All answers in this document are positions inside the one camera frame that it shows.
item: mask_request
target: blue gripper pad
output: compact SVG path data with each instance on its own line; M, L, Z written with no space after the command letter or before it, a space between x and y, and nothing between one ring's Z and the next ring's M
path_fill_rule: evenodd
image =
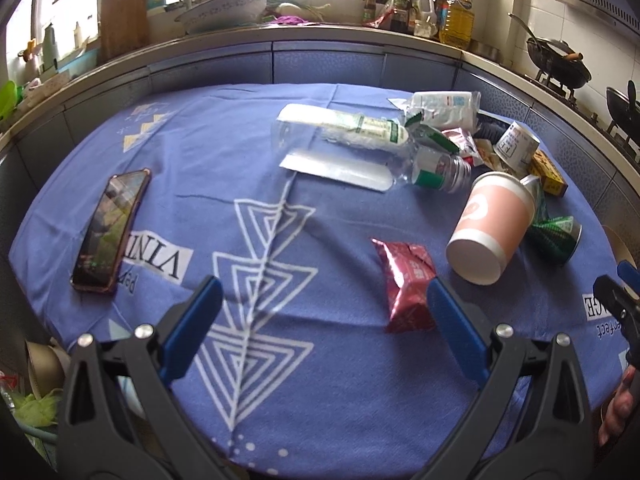
M189 298L182 317L162 346L162 366L158 375L168 386L184 377L209 328L222 307L222 284L213 276Z
M618 264L618 276L640 295L640 272L633 265L626 260L621 261Z
M491 363L488 341L477 332L456 298L438 278L431 280L427 288L427 304L462 373L479 388L484 387Z

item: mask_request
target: round table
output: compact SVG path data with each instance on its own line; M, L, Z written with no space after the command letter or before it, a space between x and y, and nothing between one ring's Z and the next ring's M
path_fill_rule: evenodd
M238 85L153 96L98 127L44 186L10 259L40 319L71 349L155 323L206 274L223 310L173 390L220 453L295 479L405 478L437 450L476 392L438 332L386 334L385 279L371 238L423 244L439 275L492 322L549 340L568 333L592 405L613 389L626 343L598 317L591 286L615 275L604 232L572 181L548 198L574 215L582 240L564 267L523 243L503 277L475 286L444 249L468 192L405 186L380 194L278 167L270 127L290 102L395 117L409 94L343 85ZM107 179L148 167L113 297L68 284ZM507 437L525 391L514 393L490 450Z

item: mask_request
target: pan handle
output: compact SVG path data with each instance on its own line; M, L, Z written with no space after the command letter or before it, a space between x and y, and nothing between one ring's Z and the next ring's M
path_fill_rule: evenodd
M524 28L524 30L526 30L529 35L531 36L531 38L533 39L533 41L536 42L536 46L538 48L538 50L542 50L542 47L540 47L540 44L538 43L538 38L536 38L536 35L533 33L533 31L529 28L529 26L524 22L523 19L519 18L518 16L516 16L515 14L511 14L510 12L508 12L509 17L512 20L516 20L521 27Z
M582 61L584 59L584 56L579 52L574 52L573 54L567 54L562 59L567 61Z
M636 113L636 84L631 79L626 86L626 94L629 97L629 117L632 117Z

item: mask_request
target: red snack package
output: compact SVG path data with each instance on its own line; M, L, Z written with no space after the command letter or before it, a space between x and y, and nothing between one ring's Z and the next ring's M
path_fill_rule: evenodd
M427 306L427 286L436 276L436 267L422 245L381 242L372 238L382 261L389 300L386 332L430 330L435 321Z

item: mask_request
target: white basin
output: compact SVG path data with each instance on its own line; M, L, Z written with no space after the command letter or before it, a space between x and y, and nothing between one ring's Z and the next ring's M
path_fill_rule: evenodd
M175 21L187 34L207 32L255 23L267 6L267 0L209 0L182 13Z

